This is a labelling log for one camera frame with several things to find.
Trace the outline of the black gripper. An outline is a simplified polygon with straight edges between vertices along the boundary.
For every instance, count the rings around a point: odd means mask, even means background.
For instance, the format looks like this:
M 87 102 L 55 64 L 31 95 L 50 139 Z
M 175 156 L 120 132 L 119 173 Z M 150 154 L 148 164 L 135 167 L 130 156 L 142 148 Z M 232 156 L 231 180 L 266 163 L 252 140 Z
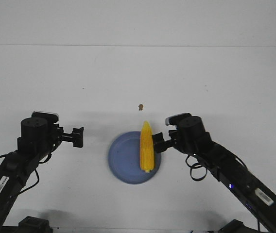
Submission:
M 180 148 L 180 136 L 178 130 L 169 130 L 170 139 L 165 141 L 163 138 L 163 133 L 157 133 L 152 135 L 153 147 L 156 153 L 162 153 L 167 150 L 167 148 Z
M 65 133 L 63 127 L 59 124 L 52 125 L 52 145 L 57 148 L 62 142 L 71 142 L 76 148 L 82 148 L 84 145 L 83 141 L 84 128 L 73 128 L 72 134 Z

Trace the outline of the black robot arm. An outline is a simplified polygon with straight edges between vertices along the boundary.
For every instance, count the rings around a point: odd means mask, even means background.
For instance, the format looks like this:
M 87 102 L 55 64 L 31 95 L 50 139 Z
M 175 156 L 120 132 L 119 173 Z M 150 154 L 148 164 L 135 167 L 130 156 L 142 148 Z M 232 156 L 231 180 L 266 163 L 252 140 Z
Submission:
M 26 182 L 32 173 L 37 173 L 40 164 L 50 160 L 52 153 L 62 142 L 71 142 L 74 147 L 83 147 L 84 129 L 74 128 L 65 133 L 58 124 L 56 114 L 34 112 L 21 121 L 21 136 L 17 150 L 1 155 L 0 164 L 0 231 L 17 197 L 26 192 Z
M 276 233 L 276 194 L 255 177 L 239 158 L 211 139 L 202 119 L 190 113 L 178 114 L 165 120 L 176 128 L 169 131 L 169 140 L 162 133 L 152 136 L 154 150 L 162 153 L 173 147 L 197 159 L 247 208 L 270 233 Z

